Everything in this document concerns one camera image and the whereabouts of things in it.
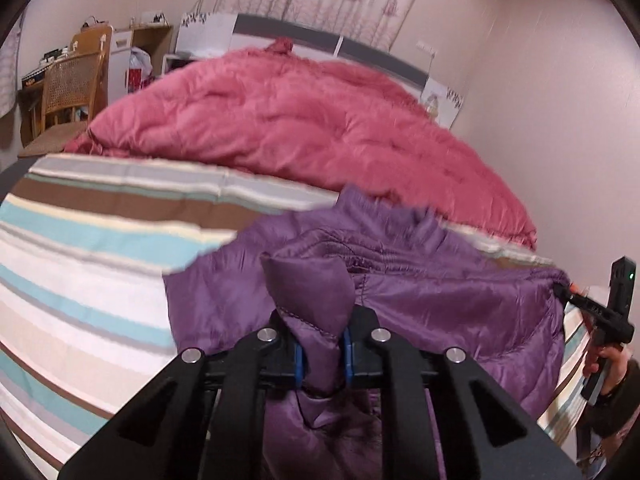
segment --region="human hand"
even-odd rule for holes
[[[609,359],[611,361],[611,368],[609,369],[609,374],[604,379],[600,392],[601,395],[607,395],[625,378],[631,355],[631,350],[629,350],[628,347],[623,347],[622,345],[595,346],[590,341],[582,374],[588,378],[591,374],[597,373],[599,370],[599,357]]]

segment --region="purple jacket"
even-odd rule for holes
[[[340,389],[338,341],[355,303],[418,348],[465,349],[534,418],[558,380],[562,271],[500,269],[431,212],[354,187],[332,208],[264,216],[164,282],[180,350],[230,349],[274,308],[305,349],[305,390],[270,399],[265,414],[264,455],[281,480],[380,478],[376,396]]]

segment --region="jacket sleeve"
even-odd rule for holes
[[[611,398],[588,406],[585,416],[593,431],[602,439],[609,438],[633,422],[640,407],[640,367],[629,361],[625,380]]]

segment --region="silver bolt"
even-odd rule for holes
[[[371,338],[373,341],[377,341],[379,343],[386,343],[391,339],[391,332],[386,328],[376,328],[371,331]]]
[[[446,353],[447,359],[454,363],[461,363],[466,359],[465,351],[462,348],[449,348]]]
[[[197,348],[187,348],[182,352],[182,360],[185,363],[197,363],[202,357],[202,352]]]
[[[269,343],[278,337],[278,333],[273,328],[263,328],[258,331],[258,339]]]

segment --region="pink comforter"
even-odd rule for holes
[[[434,208],[534,247],[524,206],[474,150],[379,72],[278,41],[192,63],[117,101],[67,152],[218,164]]]

